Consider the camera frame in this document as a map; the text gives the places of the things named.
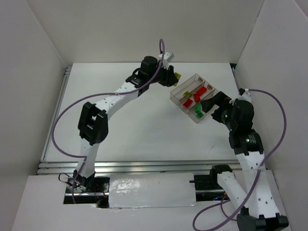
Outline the lime two-by-four lego brick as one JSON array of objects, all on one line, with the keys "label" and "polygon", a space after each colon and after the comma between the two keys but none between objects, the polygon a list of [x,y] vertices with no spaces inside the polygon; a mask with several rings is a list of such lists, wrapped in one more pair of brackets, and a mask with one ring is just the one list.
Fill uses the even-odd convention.
[{"label": "lime two-by-four lego brick", "polygon": [[177,78],[177,80],[179,80],[180,77],[181,77],[181,74],[179,74],[179,73],[174,73],[174,75],[175,75],[175,77]]}]

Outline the red two-by-four lego brick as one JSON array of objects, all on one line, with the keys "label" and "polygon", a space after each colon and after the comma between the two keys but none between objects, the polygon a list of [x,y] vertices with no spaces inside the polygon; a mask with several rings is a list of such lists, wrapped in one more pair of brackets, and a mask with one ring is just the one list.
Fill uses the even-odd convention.
[{"label": "red two-by-four lego brick", "polygon": [[199,96],[202,96],[204,93],[206,93],[207,91],[207,88],[206,87],[201,87],[197,92],[196,94],[199,95]]}]

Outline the red two-by-two lego brick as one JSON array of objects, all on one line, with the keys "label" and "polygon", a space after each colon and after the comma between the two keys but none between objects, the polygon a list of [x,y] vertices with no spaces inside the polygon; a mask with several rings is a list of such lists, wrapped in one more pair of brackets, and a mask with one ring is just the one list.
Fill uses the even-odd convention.
[{"label": "red two-by-two lego brick", "polygon": [[194,101],[195,101],[196,103],[200,102],[200,100],[201,100],[200,95],[198,95],[198,94],[194,94],[194,95],[193,95],[193,98],[194,98]]}]

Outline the red curved lego piece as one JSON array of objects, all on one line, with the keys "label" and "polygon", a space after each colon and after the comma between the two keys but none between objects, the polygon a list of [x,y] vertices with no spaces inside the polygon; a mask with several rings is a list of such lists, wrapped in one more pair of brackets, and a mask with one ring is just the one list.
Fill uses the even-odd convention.
[{"label": "red curved lego piece", "polygon": [[185,103],[183,104],[184,107],[186,108],[190,108],[191,104],[193,103],[193,100],[192,99],[187,99],[185,101]]}]

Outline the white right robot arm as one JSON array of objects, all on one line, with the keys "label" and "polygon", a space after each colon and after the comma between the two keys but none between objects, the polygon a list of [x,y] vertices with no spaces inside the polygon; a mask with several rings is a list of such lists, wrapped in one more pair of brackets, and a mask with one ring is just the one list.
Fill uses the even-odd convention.
[{"label": "white right robot arm", "polygon": [[254,107],[248,89],[240,89],[239,96],[231,99],[223,92],[200,102],[203,112],[216,110],[212,118],[226,126],[229,144],[242,168],[244,191],[228,165],[216,165],[210,170],[215,185],[220,186],[236,210],[217,230],[232,219],[241,231],[281,231],[288,227],[287,216],[282,215],[273,199],[267,179],[265,162],[269,154],[264,154],[260,135],[253,129]]}]

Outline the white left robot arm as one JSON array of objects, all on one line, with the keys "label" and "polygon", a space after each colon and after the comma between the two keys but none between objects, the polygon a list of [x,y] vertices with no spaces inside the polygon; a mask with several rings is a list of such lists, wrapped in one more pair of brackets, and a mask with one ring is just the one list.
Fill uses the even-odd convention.
[{"label": "white left robot arm", "polygon": [[92,189],[94,185],[95,160],[100,143],[108,135],[109,119],[125,104],[145,93],[150,84],[159,83],[165,87],[176,85],[179,80],[174,73],[174,67],[169,65],[173,58],[171,52],[160,54],[158,58],[144,57],[140,67],[113,95],[99,102],[87,102],[83,105],[78,123],[82,160],[78,162],[73,177],[86,190]]}]

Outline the clear plastic sorting tray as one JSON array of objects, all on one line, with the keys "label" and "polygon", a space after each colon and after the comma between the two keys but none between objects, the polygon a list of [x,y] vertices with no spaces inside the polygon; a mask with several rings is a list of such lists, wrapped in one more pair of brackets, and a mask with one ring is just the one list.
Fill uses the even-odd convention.
[{"label": "clear plastic sorting tray", "polygon": [[218,106],[214,105],[205,113],[201,101],[208,100],[217,93],[218,90],[213,85],[195,74],[170,92],[170,100],[198,124],[218,109]]}]

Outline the green sloped lego in tray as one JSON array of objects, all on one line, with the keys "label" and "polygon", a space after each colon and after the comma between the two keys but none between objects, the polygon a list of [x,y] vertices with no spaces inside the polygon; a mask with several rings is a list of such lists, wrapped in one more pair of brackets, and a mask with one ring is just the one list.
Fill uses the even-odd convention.
[{"label": "green sloped lego in tray", "polygon": [[195,113],[198,114],[198,113],[200,113],[201,111],[202,111],[202,106],[201,106],[201,104],[197,104],[197,105],[196,105],[196,108],[195,108]]}]

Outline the small green lego in tray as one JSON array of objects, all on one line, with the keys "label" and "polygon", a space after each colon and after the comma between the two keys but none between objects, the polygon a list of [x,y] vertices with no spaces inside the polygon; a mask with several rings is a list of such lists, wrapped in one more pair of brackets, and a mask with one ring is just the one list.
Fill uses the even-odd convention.
[{"label": "small green lego in tray", "polygon": [[197,115],[196,115],[196,117],[197,118],[202,118],[204,115],[202,114],[202,113],[198,113]]}]

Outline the white foil cover plate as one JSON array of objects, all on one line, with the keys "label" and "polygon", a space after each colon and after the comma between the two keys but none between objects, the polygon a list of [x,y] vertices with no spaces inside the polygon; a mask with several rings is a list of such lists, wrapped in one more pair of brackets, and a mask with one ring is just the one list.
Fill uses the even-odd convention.
[{"label": "white foil cover plate", "polygon": [[192,173],[110,176],[110,208],[190,207],[196,205]]}]

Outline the aluminium table frame rail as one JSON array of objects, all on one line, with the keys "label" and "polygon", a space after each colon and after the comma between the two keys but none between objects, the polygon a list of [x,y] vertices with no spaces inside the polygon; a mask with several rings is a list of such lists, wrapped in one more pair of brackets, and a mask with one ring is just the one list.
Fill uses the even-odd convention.
[{"label": "aluminium table frame rail", "polygon": [[[56,115],[72,102],[98,92],[120,87],[139,63],[74,63],[65,71],[64,86]],[[179,85],[198,74],[230,97],[237,86],[229,63],[173,63],[182,74]],[[230,149],[228,131],[209,116],[196,124],[170,99],[170,91],[153,84],[141,97],[119,110],[109,122],[109,134],[101,143],[95,163],[96,174],[154,173],[210,170],[228,164],[241,170]],[[77,122],[84,102],[71,108],[59,121],[55,137],[58,145],[79,154]],[[45,145],[38,175],[72,174],[77,159],[59,153],[51,142]]]}]

